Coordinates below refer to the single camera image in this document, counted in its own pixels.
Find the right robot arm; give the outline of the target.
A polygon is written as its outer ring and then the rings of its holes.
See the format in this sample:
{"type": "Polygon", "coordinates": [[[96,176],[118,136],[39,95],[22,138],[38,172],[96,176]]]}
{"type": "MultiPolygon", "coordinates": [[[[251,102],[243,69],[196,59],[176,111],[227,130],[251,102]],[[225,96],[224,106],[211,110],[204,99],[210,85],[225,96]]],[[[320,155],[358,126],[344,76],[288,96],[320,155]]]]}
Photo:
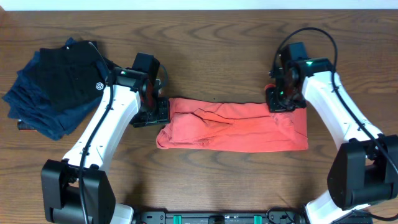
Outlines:
{"type": "Polygon", "coordinates": [[[386,136],[362,114],[327,58],[310,58],[301,42],[277,49],[266,103],[272,113],[311,104],[338,150],[327,191],[307,203],[307,223],[370,222],[371,205],[397,198],[397,135],[386,136]]]}

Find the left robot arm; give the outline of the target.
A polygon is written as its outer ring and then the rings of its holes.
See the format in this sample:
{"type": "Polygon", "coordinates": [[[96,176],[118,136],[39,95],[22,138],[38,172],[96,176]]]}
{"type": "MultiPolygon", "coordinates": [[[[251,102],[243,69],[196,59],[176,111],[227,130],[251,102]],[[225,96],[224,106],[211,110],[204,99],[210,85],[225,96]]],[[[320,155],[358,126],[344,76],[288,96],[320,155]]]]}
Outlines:
{"type": "Polygon", "coordinates": [[[130,68],[115,66],[101,103],[76,144],[41,171],[45,218],[51,223],[132,223],[134,210],[118,203],[108,180],[113,155],[128,125],[170,122],[170,103],[160,91],[160,62],[138,53],[130,68]]]}

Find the red printed t-shirt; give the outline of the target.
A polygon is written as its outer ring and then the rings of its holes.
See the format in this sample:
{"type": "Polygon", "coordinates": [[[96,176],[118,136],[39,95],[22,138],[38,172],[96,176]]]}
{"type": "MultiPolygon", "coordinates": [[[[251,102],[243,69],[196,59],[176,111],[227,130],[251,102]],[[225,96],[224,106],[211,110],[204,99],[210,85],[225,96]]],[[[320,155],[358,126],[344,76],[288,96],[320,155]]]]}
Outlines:
{"type": "Polygon", "coordinates": [[[271,113],[265,103],[212,103],[171,98],[159,149],[279,152],[308,149],[307,112],[271,113]]]}

